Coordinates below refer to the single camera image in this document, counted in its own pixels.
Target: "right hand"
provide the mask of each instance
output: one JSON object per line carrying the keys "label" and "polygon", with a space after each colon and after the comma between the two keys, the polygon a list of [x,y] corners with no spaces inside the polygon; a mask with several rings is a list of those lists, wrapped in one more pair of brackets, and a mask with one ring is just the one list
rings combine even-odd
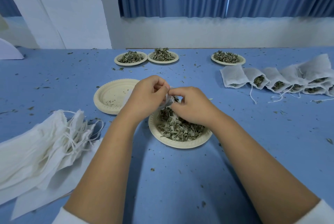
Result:
{"label": "right hand", "polygon": [[216,114],[221,112],[204,93],[195,87],[181,87],[169,90],[170,96],[182,96],[181,103],[171,105],[172,110],[186,121],[209,127]]}

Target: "plate of dried herbs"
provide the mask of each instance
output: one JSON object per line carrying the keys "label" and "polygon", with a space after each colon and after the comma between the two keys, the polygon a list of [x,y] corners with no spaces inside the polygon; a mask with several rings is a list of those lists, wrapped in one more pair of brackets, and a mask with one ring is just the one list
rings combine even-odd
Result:
{"label": "plate of dried herbs", "polygon": [[202,126],[178,117],[171,108],[154,112],[148,126],[157,140],[175,148],[193,148],[208,141],[212,132]]}
{"label": "plate of dried herbs", "polygon": [[135,66],[147,60],[147,54],[143,52],[128,51],[115,57],[114,62],[120,66]]}
{"label": "plate of dried herbs", "polygon": [[169,64],[178,61],[179,56],[169,51],[168,48],[156,48],[154,52],[148,54],[148,60],[158,64]]}
{"label": "plate of dried herbs", "polygon": [[246,63],[246,59],[243,56],[240,56],[235,53],[223,52],[218,50],[214,54],[211,55],[211,59],[218,64],[225,66],[235,66],[242,65]]}
{"label": "plate of dried herbs", "polygon": [[94,94],[95,106],[104,113],[117,115],[123,107],[125,96],[138,82],[135,79],[120,79],[104,84]]}

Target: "left hand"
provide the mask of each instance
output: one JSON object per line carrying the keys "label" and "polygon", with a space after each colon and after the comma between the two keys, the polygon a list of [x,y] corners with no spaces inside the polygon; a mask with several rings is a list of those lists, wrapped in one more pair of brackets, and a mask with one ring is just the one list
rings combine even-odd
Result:
{"label": "left hand", "polygon": [[157,110],[169,89],[169,84],[157,75],[145,78],[136,84],[121,111],[139,123]]}

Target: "stack of paper plates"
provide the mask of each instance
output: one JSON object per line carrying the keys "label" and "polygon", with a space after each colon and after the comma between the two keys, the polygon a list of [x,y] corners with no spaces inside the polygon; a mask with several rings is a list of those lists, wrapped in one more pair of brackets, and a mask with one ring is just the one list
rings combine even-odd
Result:
{"label": "stack of paper plates", "polygon": [[159,119],[160,111],[154,112],[148,119],[148,126],[150,128],[151,133],[156,139],[167,146],[175,147],[175,148],[193,148],[200,146],[208,141],[211,137],[212,132],[208,128],[204,128],[203,133],[197,139],[189,140],[187,142],[178,142],[176,140],[171,140],[169,138],[163,137],[162,133],[158,129],[158,125],[163,122]]}
{"label": "stack of paper plates", "polygon": [[139,80],[121,79],[108,82],[94,94],[94,104],[102,112],[117,115],[123,107],[128,91],[133,90]]}

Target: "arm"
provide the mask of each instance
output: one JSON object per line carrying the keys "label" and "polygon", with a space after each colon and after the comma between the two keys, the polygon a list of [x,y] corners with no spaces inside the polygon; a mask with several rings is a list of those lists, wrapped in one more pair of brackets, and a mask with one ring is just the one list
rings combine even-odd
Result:
{"label": "arm", "polygon": [[183,97],[171,106],[177,115],[216,135],[263,223],[294,223],[320,201],[202,91],[177,88],[169,95]]}
{"label": "arm", "polygon": [[136,84],[65,210],[91,224],[122,223],[134,132],[139,122],[158,108],[169,88],[158,76]]}

